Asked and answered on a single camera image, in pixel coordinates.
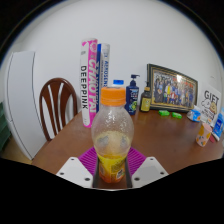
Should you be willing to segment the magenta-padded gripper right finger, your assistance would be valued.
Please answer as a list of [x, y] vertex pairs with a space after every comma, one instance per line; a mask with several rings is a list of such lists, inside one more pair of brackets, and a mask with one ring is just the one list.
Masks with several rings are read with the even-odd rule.
[[140, 188], [167, 176], [167, 171], [155, 157], [146, 157], [131, 148], [126, 158], [128, 188]]

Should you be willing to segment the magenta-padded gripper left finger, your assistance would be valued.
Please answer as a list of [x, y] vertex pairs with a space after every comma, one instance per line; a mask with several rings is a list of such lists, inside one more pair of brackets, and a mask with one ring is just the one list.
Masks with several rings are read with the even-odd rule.
[[97, 170], [98, 157], [94, 148], [79, 157], [70, 157], [57, 172], [57, 176], [84, 188], [91, 188]]

